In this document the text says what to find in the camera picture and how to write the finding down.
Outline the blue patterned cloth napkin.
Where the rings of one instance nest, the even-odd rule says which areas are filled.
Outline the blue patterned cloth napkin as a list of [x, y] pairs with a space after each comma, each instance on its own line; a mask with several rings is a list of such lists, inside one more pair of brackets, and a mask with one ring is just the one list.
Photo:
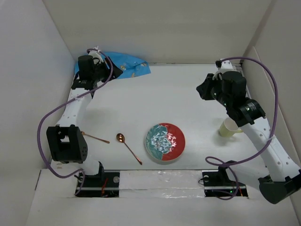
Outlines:
[[[151, 73], [148, 62], [143, 59], [118, 52], [104, 52], [104, 54], [109, 57], [114, 64], [111, 80], [134, 78]], [[100, 59], [100, 61], [104, 60], [104, 55], [101, 54], [99, 50], [95, 51], [95, 48], [88, 49], [86, 55], [97, 58], [94, 59], [95, 64], [98, 63], [98, 59]], [[79, 61], [77, 60], [74, 66], [74, 79], [78, 79], [78, 72]]]

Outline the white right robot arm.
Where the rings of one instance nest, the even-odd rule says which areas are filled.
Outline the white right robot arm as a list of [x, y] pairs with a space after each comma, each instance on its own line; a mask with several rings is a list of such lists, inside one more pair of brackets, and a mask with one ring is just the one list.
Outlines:
[[220, 184], [234, 183], [235, 191], [227, 193], [227, 200], [236, 196], [239, 185], [244, 184], [259, 190], [268, 202], [277, 204], [301, 188], [301, 168], [275, 136], [277, 83], [267, 66], [248, 58], [269, 74], [274, 85], [274, 117], [269, 125], [260, 104], [246, 96], [246, 78], [234, 69], [231, 60], [231, 57], [217, 60], [217, 72], [209, 73], [196, 90], [203, 100], [216, 100], [225, 107], [227, 115], [250, 139], [257, 153], [240, 161], [224, 162], [213, 156], [205, 161], [218, 168], [215, 178]]

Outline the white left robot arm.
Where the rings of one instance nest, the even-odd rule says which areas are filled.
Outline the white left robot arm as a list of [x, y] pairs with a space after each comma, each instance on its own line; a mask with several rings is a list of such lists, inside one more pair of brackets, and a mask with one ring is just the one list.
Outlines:
[[123, 72], [108, 54], [95, 48], [79, 56], [77, 66], [64, 112], [55, 126], [47, 128], [46, 135], [52, 159], [63, 164], [77, 163], [89, 175], [89, 182], [98, 187], [104, 183], [105, 175], [101, 163], [88, 153], [81, 122], [96, 90]]

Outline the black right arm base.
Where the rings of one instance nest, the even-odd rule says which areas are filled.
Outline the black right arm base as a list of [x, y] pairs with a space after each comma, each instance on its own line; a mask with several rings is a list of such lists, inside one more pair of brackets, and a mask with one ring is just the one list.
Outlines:
[[225, 172], [219, 170], [203, 170], [198, 183], [204, 187], [205, 197], [228, 199], [235, 196], [248, 197], [246, 185], [239, 183], [236, 186], [234, 179], [229, 179]]

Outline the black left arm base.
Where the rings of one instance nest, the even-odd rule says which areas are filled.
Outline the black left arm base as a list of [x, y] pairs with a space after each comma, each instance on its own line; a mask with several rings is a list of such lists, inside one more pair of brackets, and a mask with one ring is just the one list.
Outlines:
[[119, 171], [105, 171], [101, 176], [85, 176], [82, 189], [79, 191], [81, 181], [77, 181], [75, 193], [81, 198], [117, 198], [119, 197]]

